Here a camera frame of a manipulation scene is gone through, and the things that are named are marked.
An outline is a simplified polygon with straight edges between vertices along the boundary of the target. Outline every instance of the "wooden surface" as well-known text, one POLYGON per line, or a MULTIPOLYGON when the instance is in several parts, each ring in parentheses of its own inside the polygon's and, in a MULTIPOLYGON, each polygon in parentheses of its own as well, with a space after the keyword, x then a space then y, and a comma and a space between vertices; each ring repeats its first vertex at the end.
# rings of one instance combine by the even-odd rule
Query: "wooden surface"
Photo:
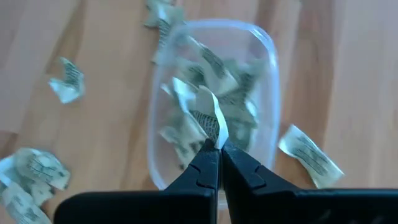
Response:
MULTIPOLYGON (((0 132, 0 155, 19 146, 47 149, 71 170, 69 188, 44 205, 50 217, 62 200, 79 192, 156 189, 147 169, 146 125, 153 69, 149 61, 159 34, 142 26, 148 13, 144 0, 60 2, 35 0, 51 13, 41 10, 47 17, 40 17, 41 25, 27 23, 30 29, 56 31, 48 44, 26 49, 30 57, 41 56, 35 63, 29 57, 11 57, 17 50, 5 44, 15 42, 19 32, 26 34, 19 42, 30 40, 30 29, 21 29, 21 24, 33 6, 7 0, 6 7, 0 7, 0 12, 13 8, 13 13, 0 13, 11 21, 0 23, 0 29, 11 27, 8 30, 15 32, 0 35, 0 68, 17 63, 18 70, 8 70, 11 76, 31 72, 37 77, 26 87, 32 90, 24 93, 30 97, 26 110, 18 111, 24 115, 18 135, 0 132), (47 85, 50 77, 60 76, 55 63, 59 56, 85 73, 86 95, 70 105, 61 105, 47 85)), ((272 36, 283 99, 280 133, 290 123, 305 131, 345 172, 337 186, 398 187, 397 1, 177 0, 177 4, 184 6, 188 19, 239 19, 272 36)), ((42 36, 35 38, 43 42, 42 36)), ((283 153, 277 155, 275 172, 300 187, 313 188, 302 166, 283 153)), ((3 208, 0 222, 12 223, 3 208)), ((220 212, 219 222, 229 223, 227 211, 220 212)))

